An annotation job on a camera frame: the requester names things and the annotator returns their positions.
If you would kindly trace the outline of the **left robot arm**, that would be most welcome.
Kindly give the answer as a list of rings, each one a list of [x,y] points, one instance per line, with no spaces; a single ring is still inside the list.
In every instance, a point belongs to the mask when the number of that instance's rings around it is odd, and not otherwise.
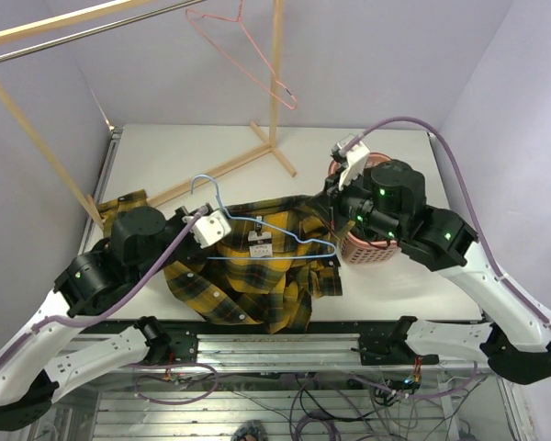
[[[62,350],[125,306],[162,269],[200,250],[199,228],[210,212],[205,205],[166,219],[151,207],[131,209],[117,217],[107,238],[72,260],[0,350],[0,432],[33,424],[53,404],[113,370],[155,368],[176,359],[171,336],[153,316],[71,354]]]

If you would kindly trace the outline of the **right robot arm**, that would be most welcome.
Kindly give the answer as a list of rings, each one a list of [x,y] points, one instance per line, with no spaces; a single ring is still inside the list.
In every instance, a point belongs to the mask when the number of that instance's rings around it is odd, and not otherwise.
[[[330,225],[396,242],[410,260],[462,289],[489,317],[476,324],[402,317],[386,342],[388,356],[400,364],[439,355],[484,363],[521,385],[551,378],[551,310],[498,272],[461,216],[428,204],[424,175],[399,160],[347,180],[351,170],[342,167],[324,181],[320,198]]]

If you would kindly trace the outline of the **pink wire hanger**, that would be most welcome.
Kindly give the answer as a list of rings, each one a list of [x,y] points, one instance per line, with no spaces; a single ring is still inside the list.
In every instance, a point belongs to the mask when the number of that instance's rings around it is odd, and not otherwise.
[[[229,10],[189,7],[188,25],[234,68],[266,92],[272,104],[289,110],[298,108],[298,99],[281,77],[284,3],[272,3],[272,17],[259,21],[254,29],[247,14],[254,1],[235,1]]]

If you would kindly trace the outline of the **yellow plaid shirt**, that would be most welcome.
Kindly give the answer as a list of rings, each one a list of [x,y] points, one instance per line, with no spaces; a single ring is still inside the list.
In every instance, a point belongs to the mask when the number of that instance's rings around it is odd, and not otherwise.
[[[337,240],[306,195],[231,205],[232,233],[212,245],[179,301],[216,325],[307,330],[312,302],[342,295]]]

